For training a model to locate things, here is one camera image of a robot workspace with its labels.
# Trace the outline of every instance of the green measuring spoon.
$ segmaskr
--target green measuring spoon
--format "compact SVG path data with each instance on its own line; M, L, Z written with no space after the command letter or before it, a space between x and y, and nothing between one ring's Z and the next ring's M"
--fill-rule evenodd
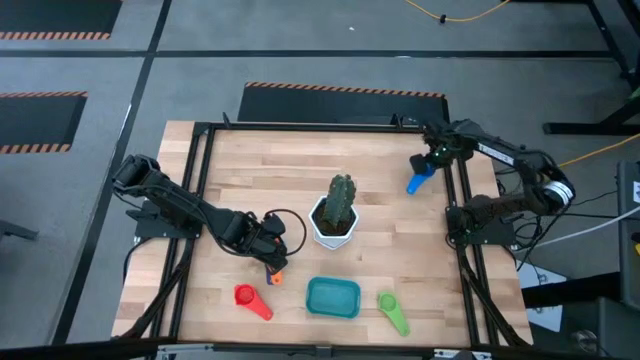
M393 326L398 329L401 336L409 335L409 324L400 309L400 305L396 301L396 297L392 293L381 292L378 297L378 309L387 314Z

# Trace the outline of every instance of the yellow cable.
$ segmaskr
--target yellow cable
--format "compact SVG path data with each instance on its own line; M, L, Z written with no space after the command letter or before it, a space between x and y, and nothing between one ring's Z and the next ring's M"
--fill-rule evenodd
M573 159L573 160L569 160L569 161L567 161L567 162L564 162L564 163L562 163L562 164L558 165L558 167L563 167L563 166L571 165L571 164L573 164L573 163L577 163L578 161L580 161L580 160L584 160L584 159L586 159L586 158L588 158L588 157L591 157L591 156L593 156L593 155L597 155L597 154L603 153L603 152L605 152L605 151L607 151L607 150L615 149L615 148L617 148L618 146L622 146L622 145L624 145L624 144L628 143L629 141L631 141L631 140L633 140L633 139L637 139L637 138L639 138L639 137L640 137L640 134L635 134L635 135L633 135L632 137L627 138L627 139L624 139L624 140L620 141L620 142L619 142L619 143L617 143L617 144L613 144L613 145L609 145L609 146L603 147L603 148L602 148L602 149L600 149L600 150L592 151L592 152L590 152L590 153L588 153L588 154L586 154L586 155L582 155L582 156L580 156L580 157L578 157L578 158L575 158L575 159Z
M440 20L440 16L438 16L438 15L434 15L434 14L432 14L432 13L428 12L427 10L423 9L423 8L422 8L422 7L420 7L418 4L416 4L416 3L412 2L411 0L405 0L405 1L406 1L406 2L408 2L409 4L413 5L416 9L418 9L418 10L422 11L423 13L425 13L425 14L427 14L427 15L431 16L432 18L437 19L437 20ZM495 7L492 7L491 9L489 9L489 10L487 10L487 11L483 12L482 14L480 14L480 15L476 15L476 16L472 16L472 17L470 17L470 18L455 19L455 18L446 17L446 18L445 18L445 21L451 21L451 22L468 22L468 21L473 21L473 20L479 19L479 18L481 18L481 17L483 17L483 16L485 16L485 15L487 15L487 14L490 14L490 13L494 12L495 10L498 10L498 9L499 9L499 8L501 8L502 6L507 5L509 2L511 2L511 0L503 1L503 2L501 2L500 4L496 5Z

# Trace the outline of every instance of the black floor mat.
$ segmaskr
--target black floor mat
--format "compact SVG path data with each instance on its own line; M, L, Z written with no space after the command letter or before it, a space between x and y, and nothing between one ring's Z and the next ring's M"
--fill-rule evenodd
M0 154L71 149L87 93L0 93Z
M238 121L389 124L393 114L441 119L445 105L434 92L249 82Z
M121 0L0 0L0 40L105 40Z

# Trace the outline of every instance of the potted cactus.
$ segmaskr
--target potted cactus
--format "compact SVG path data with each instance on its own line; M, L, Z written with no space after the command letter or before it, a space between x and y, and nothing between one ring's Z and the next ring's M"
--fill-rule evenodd
M358 213L353 207L356 186L349 175L336 175L329 185L327 196L321 197L309 213L314 239L322 246L335 250L353 237Z

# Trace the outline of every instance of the white cable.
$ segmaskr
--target white cable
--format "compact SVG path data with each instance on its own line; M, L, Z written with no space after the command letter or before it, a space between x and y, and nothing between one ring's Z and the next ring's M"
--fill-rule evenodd
M624 218L626 218L626 217L628 217L628 216L631 216L631 215L635 214L635 213L636 213L636 212L638 212L638 211L640 211L640 206L638 206L637 208L635 208L635 209L633 209L633 210L631 210L631 211L628 211L628 212L626 212L626 213L624 213L624 214L622 214L622 215L618 216L618 217L617 217L617 218L615 218L615 219L611 219L611 220L609 220L609 221L607 221L607 222L605 222L605 223L602 223L602 224L600 224L600 225L594 226L594 227L592 227L592 228L589 228L589 229L586 229L586 230L582 230L582 231L578 231L578 232L573 233L573 234L565 235L565 236L559 237L559 238L557 238L557 239L553 239L553 240L545 241L545 242L543 242L542 244L539 244L538 246L536 246L536 248L541 248L541 247L543 247L543 246L545 246L545 245L553 244L553 243L558 242L558 241L561 241L561 240L570 239L570 238L572 238L572 237L576 237L576 236L584 235L584 234L590 233L590 232L592 232L592 231L596 231L596 230L602 229L603 227L605 227L605 226L609 226L609 225L611 225L611 224L614 224L614 223L616 223L616 222L618 222L618 221L620 221L620 220L622 220L622 219L624 219Z

